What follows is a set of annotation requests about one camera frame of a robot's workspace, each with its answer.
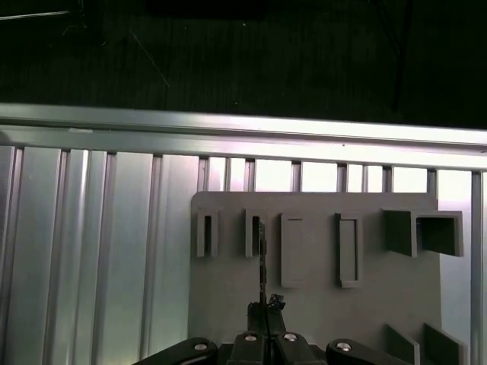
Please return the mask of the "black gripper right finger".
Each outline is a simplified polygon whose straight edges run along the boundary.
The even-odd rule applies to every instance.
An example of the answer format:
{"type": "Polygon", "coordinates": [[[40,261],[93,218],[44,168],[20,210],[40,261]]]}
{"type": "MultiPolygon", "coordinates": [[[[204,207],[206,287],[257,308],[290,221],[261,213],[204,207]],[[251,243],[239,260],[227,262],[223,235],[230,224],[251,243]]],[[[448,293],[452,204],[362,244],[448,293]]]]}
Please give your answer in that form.
{"type": "Polygon", "coordinates": [[[276,364],[404,364],[404,360],[357,341],[339,338],[325,349],[310,344],[303,335],[286,329],[282,317],[284,297],[273,294],[268,302],[268,331],[276,364]]]}

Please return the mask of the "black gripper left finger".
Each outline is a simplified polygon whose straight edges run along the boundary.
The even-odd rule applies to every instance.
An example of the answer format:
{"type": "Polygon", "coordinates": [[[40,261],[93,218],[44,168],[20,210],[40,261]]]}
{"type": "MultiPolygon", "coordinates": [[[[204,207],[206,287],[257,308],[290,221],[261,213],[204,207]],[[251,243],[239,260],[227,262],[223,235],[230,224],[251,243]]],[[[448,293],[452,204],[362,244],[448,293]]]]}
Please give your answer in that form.
{"type": "Polygon", "coordinates": [[[266,304],[254,302],[247,307],[247,330],[232,343],[217,345],[207,338],[189,338],[137,364],[264,364],[266,353],[266,304]]]}

